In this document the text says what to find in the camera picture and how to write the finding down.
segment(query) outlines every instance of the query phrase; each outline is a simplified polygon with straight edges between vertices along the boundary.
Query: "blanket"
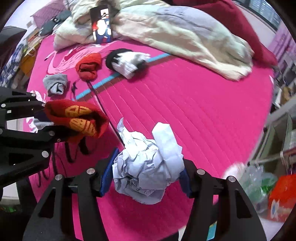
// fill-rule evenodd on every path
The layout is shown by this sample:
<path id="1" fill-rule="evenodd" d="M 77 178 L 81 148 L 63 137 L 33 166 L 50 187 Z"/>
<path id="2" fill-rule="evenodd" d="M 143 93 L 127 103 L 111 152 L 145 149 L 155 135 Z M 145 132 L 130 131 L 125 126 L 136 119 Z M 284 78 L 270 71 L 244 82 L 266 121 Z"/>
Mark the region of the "blanket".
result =
<path id="1" fill-rule="evenodd" d="M 112 30 L 199 63 L 229 80 L 252 71 L 252 51 L 209 14 L 182 6 L 131 6 L 113 19 Z"/>
<path id="2" fill-rule="evenodd" d="M 277 66 L 277 59 L 259 40 L 253 27 L 232 0 L 173 0 L 174 4 L 180 6 L 194 7 L 206 12 L 228 30 L 246 40 L 254 51 L 253 59 L 261 64 Z"/>
<path id="3" fill-rule="evenodd" d="M 94 43 L 93 30 L 91 27 L 90 9 L 99 5 L 102 0 L 70 1 L 67 7 L 71 16 L 61 24 L 54 38 L 54 49 L 59 51 L 76 43 Z M 119 10 L 133 5 L 158 5 L 169 6 L 160 0 L 108 0 L 111 7 L 110 16 Z"/>

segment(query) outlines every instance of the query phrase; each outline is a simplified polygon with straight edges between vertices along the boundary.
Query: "blue gripper pad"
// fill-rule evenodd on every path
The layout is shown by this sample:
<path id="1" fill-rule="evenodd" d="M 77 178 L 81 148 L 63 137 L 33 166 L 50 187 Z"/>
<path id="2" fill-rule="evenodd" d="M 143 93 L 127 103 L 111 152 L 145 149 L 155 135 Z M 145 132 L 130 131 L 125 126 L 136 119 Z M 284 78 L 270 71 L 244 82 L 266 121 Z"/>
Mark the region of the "blue gripper pad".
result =
<path id="1" fill-rule="evenodd" d="M 116 148 L 115 151 L 113 152 L 109 164 L 102 176 L 102 183 L 101 183 L 101 188 L 100 188 L 100 195 L 101 197 L 103 197 L 106 192 L 109 191 L 109 188 L 111 186 L 111 182 L 113 180 L 113 170 L 112 170 L 112 165 L 114 163 L 115 158 L 118 156 L 119 154 L 119 149 Z"/>
<path id="2" fill-rule="evenodd" d="M 179 182 L 182 191 L 187 195 L 187 197 L 190 197 L 192 194 L 192 190 L 190 187 L 190 178 L 186 171 L 186 168 L 182 172 L 180 172 Z"/>

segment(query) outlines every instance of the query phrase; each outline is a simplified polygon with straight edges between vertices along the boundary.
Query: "crumpled white paper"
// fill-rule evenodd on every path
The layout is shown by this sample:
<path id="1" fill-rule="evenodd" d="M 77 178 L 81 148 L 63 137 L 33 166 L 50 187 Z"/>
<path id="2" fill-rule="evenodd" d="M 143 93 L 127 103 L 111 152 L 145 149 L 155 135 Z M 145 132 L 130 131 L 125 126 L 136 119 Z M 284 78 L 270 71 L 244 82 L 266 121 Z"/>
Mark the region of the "crumpled white paper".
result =
<path id="1" fill-rule="evenodd" d="M 115 158 L 115 189 L 143 204 L 161 201 L 165 189 L 184 170 L 182 147 L 169 124 L 157 123 L 152 130 L 155 140 L 140 132 L 129 132 L 123 118 L 117 125 L 125 149 Z"/>

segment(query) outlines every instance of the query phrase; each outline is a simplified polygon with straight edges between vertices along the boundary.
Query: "purple pillow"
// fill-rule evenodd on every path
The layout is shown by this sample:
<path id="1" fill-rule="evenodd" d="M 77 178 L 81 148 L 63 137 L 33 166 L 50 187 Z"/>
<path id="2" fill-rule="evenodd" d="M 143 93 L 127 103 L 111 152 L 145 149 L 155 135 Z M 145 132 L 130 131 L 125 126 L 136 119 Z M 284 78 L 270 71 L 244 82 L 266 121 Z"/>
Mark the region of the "purple pillow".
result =
<path id="1" fill-rule="evenodd" d="M 38 28 L 41 28 L 47 21 L 57 16 L 60 12 L 66 10 L 63 0 L 52 0 L 43 8 L 35 12 L 32 17 Z"/>

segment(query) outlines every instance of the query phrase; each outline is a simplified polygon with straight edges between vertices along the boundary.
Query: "pink bed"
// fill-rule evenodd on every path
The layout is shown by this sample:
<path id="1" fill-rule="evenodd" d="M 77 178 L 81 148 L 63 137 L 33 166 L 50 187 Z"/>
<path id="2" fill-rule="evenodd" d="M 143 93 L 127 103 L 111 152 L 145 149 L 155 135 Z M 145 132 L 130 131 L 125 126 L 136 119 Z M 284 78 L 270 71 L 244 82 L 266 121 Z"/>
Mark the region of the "pink bed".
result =
<path id="1" fill-rule="evenodd" d="M 38 91 L 43 98 L 46 93 L 43 77 L 47 73 L 63 72 L 68 75 L 70 87 L 77 81 L 77 99 L 95 104 L 98 104 L 96 97 L 87 84 L 79 80 L 74 69 L 81 56 L 101 52 L 104 57 L 108 50 L 118 48 L 149 53 L 152 57 L 149 68 L 132 80 L 116 77 L 105 63 L 98 71 L 93 86 L 110 80 L 96 88 L 110 121 L 116 126 L 124 117 L 129 131 L 142 132 L 147 138 L 152 138 L 151 131 L 157 122 L 169 123 L 178 144 L 183 147 L 184 157 L 216 177 L 232 163 L 247 160 L 270 109 L 273 86 L 270 75 L 273 72 L 257 63 L 248 77 L 232 82 L 198 64 L 135 41 L 115 41 L 104 47 L 69 48 L 45 60 L 53 52 L 52 43 L 53 36 L 43 40 L 28 91 Z M 68 90 L 58 98 L 73 99 L 73 94 Z M 24 130 L 31 131 L 27 122 Z M 59 173 L 77 175 L 107 157 L 115 146 L 123 148 L 110 126 L 102 138 L 88 138 L 87 146 L 95 151 L 89 156 L 78 151 L 76 161 L 71 164 L 67 162 L 64 144 L 56 144 Z M 70 148 L 74 158 L 77 145 L 70 144 Z M 52 160 L 44 174 L 30 177 L 37 200 L 53 177 Z M 137 203 L 117 193 L 113 185 L 105 197 L 97 201 L 110 241 L 161 240 L 186 224 L 192 206 L 178 182 L 170 185 L 162 201 L 155 205 Z M 73 196 L 75 233 L 82 240 L 77 208 L 77 197 Z"/>

